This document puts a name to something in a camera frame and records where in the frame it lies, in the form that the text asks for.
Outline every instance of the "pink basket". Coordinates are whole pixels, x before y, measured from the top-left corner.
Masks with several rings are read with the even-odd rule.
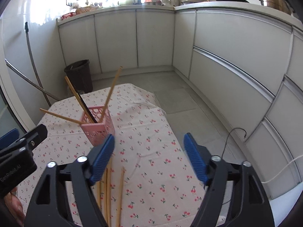
[[[88,109],[98,122],[101,118],[103,106],[89,107]],[[90,123],[84,112],[82,114],[81,121],[85,124],[80,126],[93,146],[102,144],[108,134],[115,135],[115,128],[108,109],[105,112],[102,123]]]

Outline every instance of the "table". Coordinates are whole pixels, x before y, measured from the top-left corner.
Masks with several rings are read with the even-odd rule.
[[[88,107],[103,105],[109,88],[82,95]],[[75,97],[54,103],[49,111],[80,120]],[[132,84],[117,85],[109,103],[115,127],[111,178],[111,215],[115,226],[121,167],[125,182],[121,226],[189,227],[204,197],[204,189],[182,151],[154,95]],[[18,186],[26,212],[33,190],[49,161],[70,163],[92,148],[81,127],[45,114],[47,138],[34,149],[37,170]],[[67,182],[74,222],[81,225],[72,186]]]

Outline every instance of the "kitchen cabinet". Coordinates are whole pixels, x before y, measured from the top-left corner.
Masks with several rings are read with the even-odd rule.
[[[206,51],[194,49],[189,80],[213,103],[232,127],[247,137],[263,119],[272,99],[241,70]],[[236,130],[244,140],[244,132]]]
[[[303,32],[294,28],[294,41],[287,75],[303,90]]]
[[[179,12],[175,15],[173,66],[187,78],[194,43],[195,18],[195,11]]]
[[[94,29],[94,16],[60,25],[59,33],[66,65],[79,60],[89,60],[91,74],[101,73]]]
[[[172,64],[174,25],[173,11],[137,10],[139,67]]]
[[[135,10],[95,15],[95,28],[102,72],[137,67]]]
[[[303,92],[288,78],[270,109],[268,119],[285,141],[294,158],[303,154]],[[303,158],[295,162],[303,176]]]
[[[275,95],[288,65],[291,27],[247,11],[198,10],[194,45],[239,67]]]
[[[248,139],[246,147],[262,174],[259,175],[261,181],[272,179],[293,159],[285,143],[266,118]],[[295,187],[299,182],[298,169],[292,164],[266,185],[274,199]]]

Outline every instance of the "black trash bin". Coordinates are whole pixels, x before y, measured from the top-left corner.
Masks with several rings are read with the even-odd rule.
[[[81,93],[92,92],[93,83],[91,81],[91,71],[89,69],[89,60],[80,60],[68,65],[64,72],[68,76],[73,86]]]

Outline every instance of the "silver bolt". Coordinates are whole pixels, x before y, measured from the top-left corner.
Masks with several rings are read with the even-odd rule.
[[[85,162],[87,161],[87,157],[86,156],[80,156],[78,159],[77,159],[78,162]]]
[[[218,155],[213,155],[213,156],[212,156],[212,160],[213,160],[213,161],[216,161],[216,162],[219,162],[219,161],[221,161],[221,157],[218,156]]]
[[[244,161],[243,165],[245,165],[246,167],[251,167],[251,163],[249,161]]]
[[[52,168],[52,167],[54,167],[55,165],[56,165],[56,162],[55,162],[55,161],[51,161],[51,162],[49,162],[49,163],[47,164],[47,167]]]

